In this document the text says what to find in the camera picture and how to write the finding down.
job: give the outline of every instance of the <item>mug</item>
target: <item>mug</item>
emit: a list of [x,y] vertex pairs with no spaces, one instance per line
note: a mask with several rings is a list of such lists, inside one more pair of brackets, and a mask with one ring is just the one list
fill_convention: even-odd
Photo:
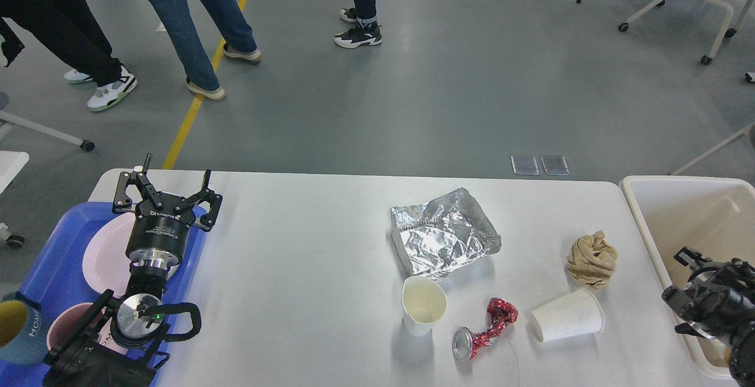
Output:
[[[92,303],[74,304],[73,306],[68,307],[68,309],[65,309],[60,316],[53,320],[45,342],[49,350],[52,350],[52,347],[58,342],[63,341],[68,332],[75,327],[78,320],[84,316],[84,313],[86,313],[91,306]],[[121,355],[125,355],[126,352],[129,351],[126,347],[121,347],[116,344],[116,341],[113,339],[113,334],[110,333],[110,322],[106,323],[102,330],[100,330],[100,333],[97,334],[97,342],[110,350],[119,352]]]
[[37,365],[48,353],[50,320],[40,305],[19,292],[0,303],[0,360],[16,365]]

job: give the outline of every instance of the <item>crushed soda can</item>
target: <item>crushed soda can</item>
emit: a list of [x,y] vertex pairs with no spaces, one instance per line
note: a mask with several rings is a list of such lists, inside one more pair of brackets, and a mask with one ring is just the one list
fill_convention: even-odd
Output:
[[504,299],[493,297],[488,303],[488,316],[490,326],[481,333],[472,334],[467,327],[461,327],[454,333],[451,339],[451,350],[454,358],[459,362],[467,362],[477,355],[482,347],[492,346],[496,339],[501,336],[505,327],[517,322],[518,311],[513,304]]
[[409,276],[439,280],[501,249],[477,200],[458,188],[425,204],[390,208],[391,237]]

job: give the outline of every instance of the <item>plastic bin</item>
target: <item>plastic bin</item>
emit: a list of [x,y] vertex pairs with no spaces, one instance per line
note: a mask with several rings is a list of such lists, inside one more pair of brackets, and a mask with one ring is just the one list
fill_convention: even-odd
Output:
[[[682,247],[699,250],[715,261],[738,257],[755,263],[755,188],[749,183],[726,178],[629,176],[620,186],[664,288],[687,283],[690,269],[674,260]],[[731,378],[723,360],[723,344],[692,336],[684,339],[703,374]]]

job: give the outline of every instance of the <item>blue tray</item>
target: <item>blue tray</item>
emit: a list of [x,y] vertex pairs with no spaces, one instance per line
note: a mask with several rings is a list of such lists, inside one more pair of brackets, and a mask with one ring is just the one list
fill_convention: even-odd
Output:
[[[92,290],[84,279],[81,259],[94,234],[117,215],[111,212],[111,202],[84,202],[65,212],[57,223],[48,242],[27,274],[21,291],[24,296],[41,305],[43,314],[54,320],[73,304],[95,301],[100,295]],[[197,207],[197,217],[205,210]],[[165,284],[167,291],[162,296],[163,303],[180,303],[196,269],[199,255],[205,243],[205,232],[197,227],[189,231],[186,253],[180,267]],[[168,317],[173,323],[176,315]],[[163,342],[160,350],[168,351],[170,343]],[[129,356],[140,355],[130,350]],[[3,387],[41,387],[42,379],[49,366],[40,363],[35,366],[19,366],[0,360],[0,385]]]

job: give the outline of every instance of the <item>white plate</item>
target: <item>white plate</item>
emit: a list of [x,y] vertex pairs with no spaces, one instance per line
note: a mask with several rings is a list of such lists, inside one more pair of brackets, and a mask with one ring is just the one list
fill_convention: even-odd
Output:
[[[134,228],[134,220],[134,213],[123,213],[102,226],[89,241],[81,260],[81,269],[92,290],[102,294],[110,288],[114,297],[121,297],[126,293],[132,263],[126,257],[126,247]],[[170,268],[168,279],[177,269],[178,265]]]

